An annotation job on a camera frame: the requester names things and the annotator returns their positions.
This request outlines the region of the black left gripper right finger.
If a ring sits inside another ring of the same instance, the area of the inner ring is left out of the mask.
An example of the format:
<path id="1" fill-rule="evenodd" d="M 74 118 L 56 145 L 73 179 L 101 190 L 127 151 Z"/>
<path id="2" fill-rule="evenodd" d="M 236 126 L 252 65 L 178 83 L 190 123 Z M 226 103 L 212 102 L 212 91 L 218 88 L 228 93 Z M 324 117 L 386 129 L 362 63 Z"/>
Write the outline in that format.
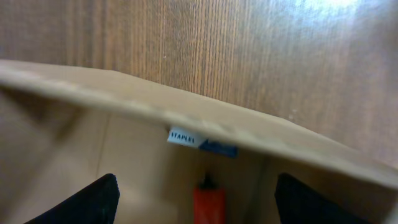
<path id="1" fill-rule="evenodd" d="M 368 224 L 287 173 L 274 193 L 281 224 Z"/>

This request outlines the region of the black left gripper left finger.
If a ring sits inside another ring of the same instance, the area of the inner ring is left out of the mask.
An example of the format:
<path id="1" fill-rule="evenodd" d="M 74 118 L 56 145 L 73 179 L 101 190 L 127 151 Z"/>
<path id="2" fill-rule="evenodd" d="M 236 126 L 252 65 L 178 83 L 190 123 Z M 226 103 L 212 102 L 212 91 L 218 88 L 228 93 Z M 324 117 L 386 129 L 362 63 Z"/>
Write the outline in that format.
<path id="1" fill-rule="evenodd" d="M 113 224 L 119 198 L 116 176 L 105 174 L 26 224 Z"/>

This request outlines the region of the brown cardboard box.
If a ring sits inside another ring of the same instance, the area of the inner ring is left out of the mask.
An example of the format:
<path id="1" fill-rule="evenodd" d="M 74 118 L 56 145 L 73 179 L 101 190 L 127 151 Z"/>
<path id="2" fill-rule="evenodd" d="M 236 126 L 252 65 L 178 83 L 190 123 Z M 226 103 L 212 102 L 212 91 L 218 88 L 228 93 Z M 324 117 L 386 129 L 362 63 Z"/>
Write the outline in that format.
<path id="1" fill-rule="evenodd" d="M 172 126 L 238 156 L 167 142 Z M 1 222 L 24 223 L 111 173 L 116 223 L 193 223 L 210 173 L 227 223 L 279 223 L 287 173 L 370 223 L 397 222 L 397 170 L 282 118 L 124 73 L 1 61 Z"/>

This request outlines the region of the red stapler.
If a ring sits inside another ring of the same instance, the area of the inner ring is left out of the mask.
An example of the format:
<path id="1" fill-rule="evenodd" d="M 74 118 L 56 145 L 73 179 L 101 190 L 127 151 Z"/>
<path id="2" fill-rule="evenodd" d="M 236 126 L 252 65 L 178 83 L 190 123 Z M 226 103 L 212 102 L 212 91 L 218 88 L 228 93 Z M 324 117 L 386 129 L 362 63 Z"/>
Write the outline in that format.
<path id="1" fill-rule="evenodd" d="M 193 190 L 193 223 L 226 223 L 226 193 L 208 172 Z"/>

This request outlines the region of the white blue staples box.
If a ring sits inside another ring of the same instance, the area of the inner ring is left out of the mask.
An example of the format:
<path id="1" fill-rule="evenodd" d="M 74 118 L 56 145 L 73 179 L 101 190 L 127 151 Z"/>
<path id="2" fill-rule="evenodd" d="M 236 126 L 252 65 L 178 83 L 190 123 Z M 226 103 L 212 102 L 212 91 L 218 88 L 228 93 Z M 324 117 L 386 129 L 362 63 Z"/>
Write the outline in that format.
<path id="1" fill-rule="evenodd" d="M 231 158 L 238 156 L 238 148 L 235 145 L 214 141 L 204 137 L 202 134 L 176 126 L 170 128 L 167 142 Z"/>

